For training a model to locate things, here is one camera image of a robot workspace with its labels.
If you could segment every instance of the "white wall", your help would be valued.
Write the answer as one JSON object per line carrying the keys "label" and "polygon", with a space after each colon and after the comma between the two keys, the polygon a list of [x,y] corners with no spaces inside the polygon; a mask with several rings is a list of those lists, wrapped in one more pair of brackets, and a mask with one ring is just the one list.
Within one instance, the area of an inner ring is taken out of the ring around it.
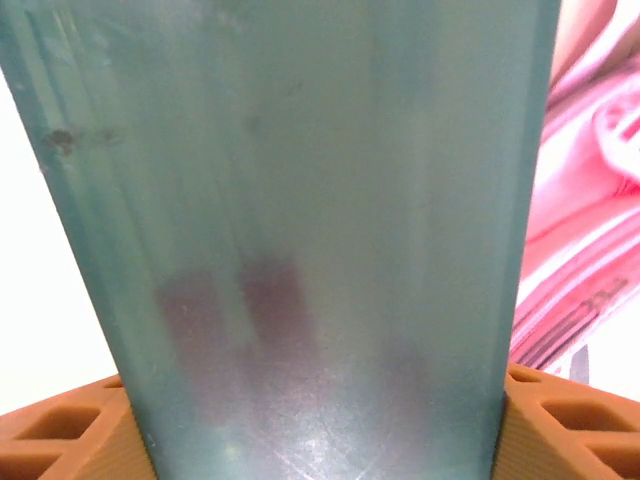
{"label": "white wall", "polygon": [[640,402],[640,297],[616,313],[589,342],[589,383]]}
{"label": "white wall", "polygon": [[0,415],[116,372],[0,76]]}

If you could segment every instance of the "orange block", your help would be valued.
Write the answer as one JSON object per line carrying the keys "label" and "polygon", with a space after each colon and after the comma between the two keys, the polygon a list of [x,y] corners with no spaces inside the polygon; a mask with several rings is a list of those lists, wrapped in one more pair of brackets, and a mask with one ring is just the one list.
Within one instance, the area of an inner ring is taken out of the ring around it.
{"label": "orange block", "polygon": [[517,365],[493,480],[640,479],[640,404]]}
{"label": "orange block", "polygon": [[118,377],[0,417],[0,480],[152,480]]}
{"label": "orange block", "polygon": [[[640,404],[517,365],[493,480],[640,479]],[[111,377],[0,417],[0,480],[154,480]]]}

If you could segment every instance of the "pink striped cloth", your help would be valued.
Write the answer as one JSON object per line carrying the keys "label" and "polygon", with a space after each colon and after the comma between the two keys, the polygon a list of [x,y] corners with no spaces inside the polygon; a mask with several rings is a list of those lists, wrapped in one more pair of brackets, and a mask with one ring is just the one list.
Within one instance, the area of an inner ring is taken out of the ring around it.
{"label": "pink striped cloth", "polygon": [[639,16],[640,0],[618,0],[550,93],[511,361],[558,371],[640,292],[640,55],[598,76]]}

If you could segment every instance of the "rectangular hole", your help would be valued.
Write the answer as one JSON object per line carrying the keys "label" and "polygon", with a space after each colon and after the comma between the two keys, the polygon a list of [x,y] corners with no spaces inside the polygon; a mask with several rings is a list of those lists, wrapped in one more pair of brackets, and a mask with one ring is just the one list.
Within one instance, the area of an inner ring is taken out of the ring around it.
{"label": "rectangular hole", "polygon": [[640,448],[591,447],[602,463],[626,480],[640,480]]}
{"label": "rectangular hole", "polygon": [[632,425],[609,408],[589,400],[544,402],[542,407],[568,430],[633,432]]}
{"label": "rectangular hole", "polygon": [[49,410],[22,432],[18,440],[75,440],[100,414],[98,408],[58,407]]}
{"label": "rectangular hole", "polygon": [[0,455],[0,479],[37,480],[60,455]]}
{"label": "rectangular hole", "polygon": [[113,380],[105,383],[103,388],[122,388],[122,380],[120,380],[120,377],[116,377]]}

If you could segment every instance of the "dark spot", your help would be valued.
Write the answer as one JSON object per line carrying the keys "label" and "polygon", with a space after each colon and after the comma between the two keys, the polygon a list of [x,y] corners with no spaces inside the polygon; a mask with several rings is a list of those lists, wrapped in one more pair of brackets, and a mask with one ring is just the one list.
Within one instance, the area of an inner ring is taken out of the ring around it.
{"label": "dark spot", "polygon": [[291,87],[289,87],[289,89],[287,90],[287,93],[285,93],[285,97],[287,98],[291,97],[295,93],[299,92],[303,86],[304,86],[304,82],[302,80],[298,80],[296,83],[291,85]]}
{"label": "dark spot", "polygon": [[105,128],[96,133],[95,142],[100,146],[108,147],[120,143],[120,138],[113,128]]}
{"label": "dark spot", "polygon": [[45,136],[45,141],[50,146],[57,148],[66,157],[73,153],[76,137],[69,130],[58,128],[49,132]]}
{"label": "dark spot", "polygon": [[246,119],[247,131],[250,133],[258,133],[260,129],[260,115],[251,115]]}

